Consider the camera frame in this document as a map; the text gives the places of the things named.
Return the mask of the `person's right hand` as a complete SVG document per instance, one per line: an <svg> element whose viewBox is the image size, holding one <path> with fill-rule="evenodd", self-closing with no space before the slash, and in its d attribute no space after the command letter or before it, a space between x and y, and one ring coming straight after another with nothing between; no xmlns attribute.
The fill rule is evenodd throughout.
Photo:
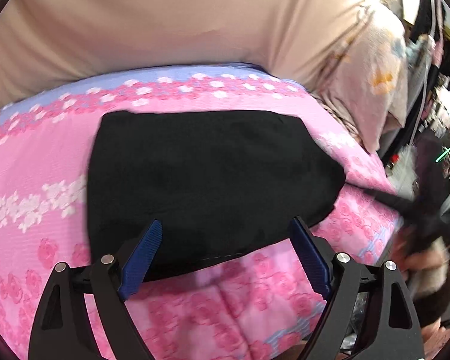
<svg viewBox="0 0 450 360"><path fill-rule="evenodd" d="M441 238L424 251L407 254L407 239L397 233L393 238L390 259L394 261L401 272L403 279L408 280L410 272L432 270L448 266L450 255Z"/></svg>

